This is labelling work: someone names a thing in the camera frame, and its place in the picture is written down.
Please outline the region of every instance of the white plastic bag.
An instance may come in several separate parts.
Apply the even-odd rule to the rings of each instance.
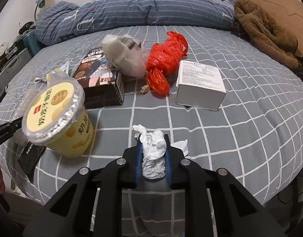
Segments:
[[[130,35],[106,35],[101,42],[105,57],[120,72],[137,78],[144,77],[148,51],[140,40]]]
[[[22,99],[20,100],[15,112],[11,118],[11,121],[16,120],[23,116],[24,111],[32,100],[32,98],[38,93],[38,89],[34,86],[30,86],[26,93],[23,95]],[[28,144],[28,138],[24,135],[22,128],[18,129],[13,137],[12,140],[19,145],[20,147],[25,147]]]

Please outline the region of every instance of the gray storage box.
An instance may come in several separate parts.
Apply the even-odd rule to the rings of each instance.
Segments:
[[[20,70],[32,59],[28,48],[19,52],[8,64],[4,66],[0,73],[0,94],[10,83],[12,78],[20,72]]]

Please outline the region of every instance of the white box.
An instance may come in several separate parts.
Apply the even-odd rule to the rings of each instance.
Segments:
[[[176,103],[217,111],[226,90],[218,68],[180,61]]]

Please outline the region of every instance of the red plastic bag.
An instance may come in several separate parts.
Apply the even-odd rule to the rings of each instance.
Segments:
[[[175,72],[182,57],[187,55],[188,43],[183,35],[168,31],[169,38],[163,44],[155,43],[147,59],[146,80],[149,86],[159,94],[169,93],[169,84],[165,75]]]

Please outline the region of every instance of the tissue paper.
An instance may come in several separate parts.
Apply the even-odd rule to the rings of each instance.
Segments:
[[[146,128],[142,125],[133,125],[135,130],[135,138],[140,136],[140,141],[143,145],[143,163],[142,163],[142,175],[148,179],[158,179],[165,176],[165,152],[166,141],[164,139],[164,133],[160,130],[156,130],[152,133],[147,133]],[[177,141],[171,144],[172,147],[181,149],[184,156],[189,153],[188,140]]]

